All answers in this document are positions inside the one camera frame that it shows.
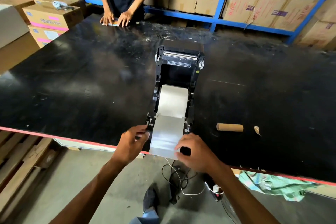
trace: red table edge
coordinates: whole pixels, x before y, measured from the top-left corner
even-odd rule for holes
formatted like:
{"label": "red table edge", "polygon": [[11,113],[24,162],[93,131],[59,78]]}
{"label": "red table edge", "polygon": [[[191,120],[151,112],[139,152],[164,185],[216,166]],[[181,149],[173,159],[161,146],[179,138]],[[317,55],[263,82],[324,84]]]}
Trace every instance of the red table edge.
{"label": "red table edge", "polygon": [[[36,133],[36,132],[32,132],[32,131],[26,131],[26,130],[14,129],[14,128],[0,127],[0,130],[6,130],[6,131],[11,131],[11,132],[16,132],[16,133],[24,133],[24,134],[33,135],[33,136],[56,138],[56,139],[67,140],[67,141],[71,141],[71,142],[77,142],[77,143],[86,143],[86,144],[103,146],[103,147],[108,147],[108,148],[113,148],[113,149],[117,148],[116,146],[108,145],[108,144],[101,144],[101,143],[89,142],[89,141],[84,141],[84,140],[71,139],[71,138],[67,138],[67,137],[52,136],[52,135],[48,135],[48,134]],[[148,151],[141,151],[140,153],[150,154]],[[304,180],[304,181],[309,181],[309,182],[317,182],[317,183],[321,183],[321,184],[336,186],[336,183],[333,183],[333,182],[316,180],[316,179],[307,178],[307,177],[291,176],[291,175],[285,175],[285,174],[275,173],[275,172],[271,172],[271,171],[261,171],[261,170],[256,170],[256,169],[247,169],[247,168],[243,168],[243,167],[234,167],[234,166],[230,166],[230,167],[234,168],[234,169],[243,170],[243,171],[251,171],[251,172],[257,172],[257,173],[262,173],[262,174],[276,175],[276,176],[282,176],[282,177],[296,179],[296,180]]]}

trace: hand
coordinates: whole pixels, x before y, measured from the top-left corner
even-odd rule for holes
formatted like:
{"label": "hand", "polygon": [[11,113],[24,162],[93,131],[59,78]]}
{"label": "hand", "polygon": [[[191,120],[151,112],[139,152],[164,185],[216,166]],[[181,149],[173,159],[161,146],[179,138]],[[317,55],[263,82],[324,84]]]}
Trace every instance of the hand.
{"label": "hand", "polygon": [[113,23],[114,21],[114,15],[110,10],[106,10],[104,12],[103,18],[100,19],[100,23],[103,23],[103,25],[108,25],[109,23]]}
{"label": "hand", "polygon": [[195,171],[209,173],[211,168],[220,162],[204,141],[194,133],[183,135],[175,150],[182,146],[190,148],[190,156],[186,156],[180,152],[175,152],[175,156],[179,161]]}
{"label": "hand", "polygon": [[127,26],[128,22],[132,19],[133,17],[133,13],[130,12],[129,10],[127,10],[126,12],[123,12],[122,14],[120,14],[119,19],[118,19],[118,23],[117,25],[123,27],[124,25]]}
{"label": "hand", "polygon": [[146,128],[147,125],[138,125],[123,133],[111,159],[124,166],[132,162],[139,155],[149,137]]}

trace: blue jeans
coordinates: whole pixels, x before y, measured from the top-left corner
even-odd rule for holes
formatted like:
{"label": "blue jeans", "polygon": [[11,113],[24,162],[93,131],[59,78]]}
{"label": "blue jeans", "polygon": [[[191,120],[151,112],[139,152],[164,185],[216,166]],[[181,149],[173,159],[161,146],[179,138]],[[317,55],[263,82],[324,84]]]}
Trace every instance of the blue jeans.
{"label": "blue jeans", "polygon": [[129,224],[159,224],[159,217],[154,209],[147,209],[142,217],[135,217]]}

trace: purple label on box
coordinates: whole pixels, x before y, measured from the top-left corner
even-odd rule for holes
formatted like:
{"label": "purple label on box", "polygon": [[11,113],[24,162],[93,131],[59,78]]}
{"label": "purple label on box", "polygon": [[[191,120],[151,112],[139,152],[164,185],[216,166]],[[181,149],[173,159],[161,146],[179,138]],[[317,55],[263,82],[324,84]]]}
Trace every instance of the purple label on box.
{"label": "purple label on box", "polygon": [[325,28],[330,29],[333,25],[334,25],[334,23],[328,23],[328,25]]}
{"label": "purple label on box", "polygon": [[288,12],[279,11],[279,10],[274,10],[273,13],[272,13],[272,15],[282,16],[282,17],[286,17],[287,14],[288,14]]}
{"label": "purple label on box", "polygon": [[253,9],[254,9],[254,5],[249,5],[246,10],[247,11],[253,11]]}

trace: concrete floor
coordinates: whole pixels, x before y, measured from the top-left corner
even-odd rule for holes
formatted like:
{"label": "concrete floor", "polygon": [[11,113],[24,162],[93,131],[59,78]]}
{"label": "concrete floor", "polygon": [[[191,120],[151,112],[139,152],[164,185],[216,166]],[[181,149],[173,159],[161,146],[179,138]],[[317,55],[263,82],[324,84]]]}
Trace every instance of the concrete floor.
{"label": "concrete floor", "polygon": [[[24,209],[15,219],[17,224],[46,224],[98,173],[112,153],[95,150],[65,150],[47,171]],[[142,214],[146,189],[155,182],[159,188],[161,223],[232,224],[221,203],[204,191],[198,196],[181,195],[176,205],[169,205],[168,183],[161,175],[166,164],[161,157],[147,155],[128,165],[115,179],[94,214],[91,224],[128,224]],[[169,175],[169,168],[164,172]],[[201,191],[198,178],[190,180],[185,193]],[[301,202],[288,202],[282,196],[252,192],[282,223],[335,223],[336,200],[308,193]]]}

